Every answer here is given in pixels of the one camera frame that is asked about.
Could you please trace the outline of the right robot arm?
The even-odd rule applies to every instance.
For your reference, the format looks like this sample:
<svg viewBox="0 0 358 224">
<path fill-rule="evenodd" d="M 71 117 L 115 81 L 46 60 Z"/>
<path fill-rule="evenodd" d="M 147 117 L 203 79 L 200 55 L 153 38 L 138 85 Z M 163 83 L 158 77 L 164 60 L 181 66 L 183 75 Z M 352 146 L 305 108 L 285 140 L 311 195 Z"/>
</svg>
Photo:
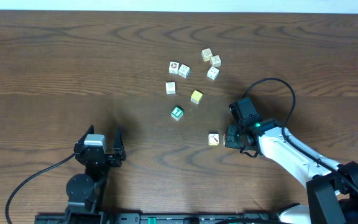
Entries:
<svg viewBox="0 0 358 224">
<path fill-rule="evenodd" d="M 281 165 L 301 183 L 308 206 L 284 210 L 281 222 L 358 223 L 358 163 L 324 157 L 274 120 L 259 114 L 236 115 L 227 127 L 225 146 L 243 154 L 255 151 Z"/>
</svg>

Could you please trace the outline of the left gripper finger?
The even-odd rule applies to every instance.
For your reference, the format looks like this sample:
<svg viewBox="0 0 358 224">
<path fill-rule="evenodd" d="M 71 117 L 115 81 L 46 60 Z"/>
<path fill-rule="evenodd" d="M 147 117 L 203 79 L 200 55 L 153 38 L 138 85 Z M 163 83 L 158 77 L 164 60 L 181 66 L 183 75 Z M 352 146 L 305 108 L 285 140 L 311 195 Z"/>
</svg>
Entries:
<svg viewBox="0 0 358 224">
<path fill-rule="evenodd" d="M 117 131 L 116 131 L 113 149 L 114 149 L 115 153 L 123 153 L 124 152 L 124 145 L 122 143 L 122 134 L 121 134 L 120 129 L 117 129 Z"/>
<path fill-rule="evenodd" d="M 94 126 L 91 125 L 88 130 L 84 133 L 84 135 L 78 140 L 78 144 L 83 144 L 86 137 L 89 135 L 89 134 L 94 134 Z"/>
</svg>

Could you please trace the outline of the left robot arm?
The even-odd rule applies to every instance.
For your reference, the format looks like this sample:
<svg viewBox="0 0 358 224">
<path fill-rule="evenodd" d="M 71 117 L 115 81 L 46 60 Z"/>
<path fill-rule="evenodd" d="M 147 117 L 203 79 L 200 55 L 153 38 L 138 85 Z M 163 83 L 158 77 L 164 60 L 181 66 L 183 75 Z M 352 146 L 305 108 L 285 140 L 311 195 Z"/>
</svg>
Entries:
<svg viewBox="0 0 358 224">
<path fill-rule="evenodd" d="M 102 211 L 104 191 L 111 168 L 122 166 L 126 152 L 121 131 L 115 134 L 113 153 L 108 154 L 106 138 L 90 126 L 74 146 L 75 159 L 85 172 L 74 175 L 67 183 L 68 206 L 65 223 L 109 223 L 114 217 Z"/>
</svg>

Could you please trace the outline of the yellow top wooden block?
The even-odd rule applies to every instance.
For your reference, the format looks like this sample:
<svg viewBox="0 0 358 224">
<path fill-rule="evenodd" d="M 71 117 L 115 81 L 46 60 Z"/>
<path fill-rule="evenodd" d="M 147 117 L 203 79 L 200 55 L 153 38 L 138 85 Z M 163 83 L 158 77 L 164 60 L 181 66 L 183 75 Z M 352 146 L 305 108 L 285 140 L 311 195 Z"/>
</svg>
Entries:
<svg viewBox="0 0 358 224">
<path fill-rule="evenodd" d="M 198 105 L 202 97 L 203 97 L 202 92 L 195 90 L 191 95 L 190 101 Z"/>
</svg>

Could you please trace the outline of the hammer picture yellow block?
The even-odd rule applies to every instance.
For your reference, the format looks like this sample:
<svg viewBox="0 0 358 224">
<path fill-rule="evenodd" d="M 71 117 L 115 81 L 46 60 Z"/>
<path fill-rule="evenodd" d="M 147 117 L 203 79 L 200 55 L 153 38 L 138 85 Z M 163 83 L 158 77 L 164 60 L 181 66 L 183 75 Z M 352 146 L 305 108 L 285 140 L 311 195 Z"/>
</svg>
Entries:
<svg viewBox="0 0 358 224">
<path fill-rule="evenodd" d="M 219 134 L 218 133 L 209 133 L 208 134 L 208 145 L 209 146 L 218 146 L 219 145 Z"/>
</svg>

